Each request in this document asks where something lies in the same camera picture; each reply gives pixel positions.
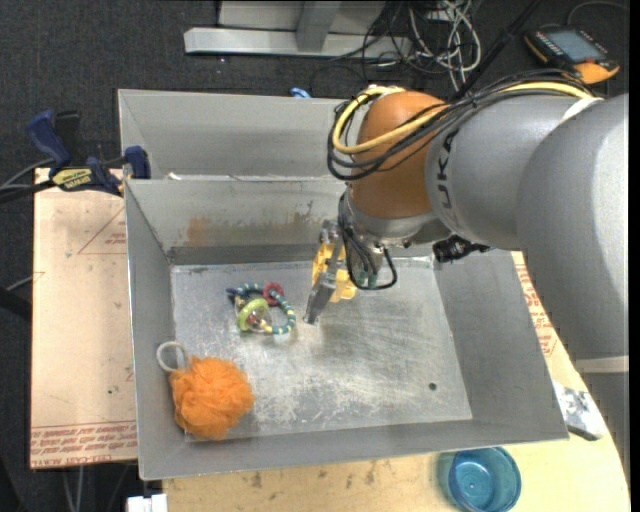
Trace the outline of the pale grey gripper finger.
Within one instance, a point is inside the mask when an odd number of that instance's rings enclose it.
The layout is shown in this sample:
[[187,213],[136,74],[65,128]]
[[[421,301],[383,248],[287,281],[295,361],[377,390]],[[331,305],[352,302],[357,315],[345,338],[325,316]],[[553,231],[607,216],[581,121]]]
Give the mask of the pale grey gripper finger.
[[319,246],[312,265],[313,286],[307,301],[304,322],[315,325],[337,290],[340,253],[344,247],[342,230],[337,221],[324,221]]

